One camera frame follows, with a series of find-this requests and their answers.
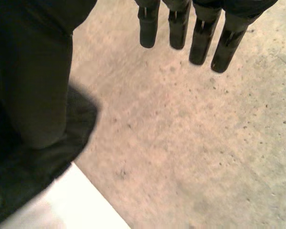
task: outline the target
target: white surface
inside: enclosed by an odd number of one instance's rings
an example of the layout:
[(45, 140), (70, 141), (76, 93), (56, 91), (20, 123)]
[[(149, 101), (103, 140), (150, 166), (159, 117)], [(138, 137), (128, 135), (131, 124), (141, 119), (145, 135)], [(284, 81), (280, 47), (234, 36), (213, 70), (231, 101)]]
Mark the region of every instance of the white surface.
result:
[(128, 229), (75, 164), (0, 229)]

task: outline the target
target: concrete floor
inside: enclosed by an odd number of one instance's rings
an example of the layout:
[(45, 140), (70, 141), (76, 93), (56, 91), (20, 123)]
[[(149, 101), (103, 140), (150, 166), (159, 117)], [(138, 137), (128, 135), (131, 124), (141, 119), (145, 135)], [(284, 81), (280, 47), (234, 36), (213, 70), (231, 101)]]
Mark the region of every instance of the concrete floor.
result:
[(77, 165), (131, 228), (286, 228), (286, 0), (245, 35), (224, 74), (168, 43), (139, 44), (132, 0), (99, 0), (74, 33), (71, 80), (102, 114)]

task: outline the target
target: dirt speck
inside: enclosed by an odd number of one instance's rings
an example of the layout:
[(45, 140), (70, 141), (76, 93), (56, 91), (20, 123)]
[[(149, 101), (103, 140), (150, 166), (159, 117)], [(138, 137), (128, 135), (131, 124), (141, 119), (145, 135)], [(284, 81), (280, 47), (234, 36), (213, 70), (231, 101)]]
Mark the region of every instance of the dirt speck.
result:
[(122, 180), (125, 180), (125, 177), (126, 177), (126, 171), (125, 171), (124, 169), (121, 169), (121, 170), (120, 170), (120, 178), (121, 178)]
[(170, 71), (174, 73), (176, 71), (175, 67), (171, 66)]

